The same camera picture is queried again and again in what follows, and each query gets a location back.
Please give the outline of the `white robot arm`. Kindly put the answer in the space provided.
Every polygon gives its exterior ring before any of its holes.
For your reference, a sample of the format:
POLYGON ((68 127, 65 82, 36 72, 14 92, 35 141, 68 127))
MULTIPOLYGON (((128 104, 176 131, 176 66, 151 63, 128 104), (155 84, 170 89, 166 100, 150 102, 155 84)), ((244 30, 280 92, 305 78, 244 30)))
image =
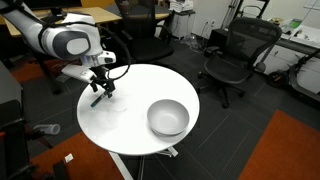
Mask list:
POLYGON ((91 15, 68 13, 61 23, 46 23, 36 17, 23 0, 0 0, 0 12, 34 51, 66 61, 81 60, 81 65, 65 66, 63 74, 89 83, 94 92, 100 85, 105 89, 102 97, 112 96, 113 79, 106 78, 103 65, 115 63, 116 56, 102 48, 99 30, 91 15))

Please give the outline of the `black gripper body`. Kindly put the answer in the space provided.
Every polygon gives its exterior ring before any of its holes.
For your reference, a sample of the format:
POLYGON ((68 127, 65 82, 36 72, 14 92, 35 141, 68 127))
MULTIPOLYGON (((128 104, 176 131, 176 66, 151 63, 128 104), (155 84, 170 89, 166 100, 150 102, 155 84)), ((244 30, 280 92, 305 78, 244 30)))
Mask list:
POLYGON ((114 82, 106 78, 107 69, 104 66, 91 67, 90 70, 95 74, 91 83, 100 85, 105 90, 111 89, 112 92, 115 90, 114 82))

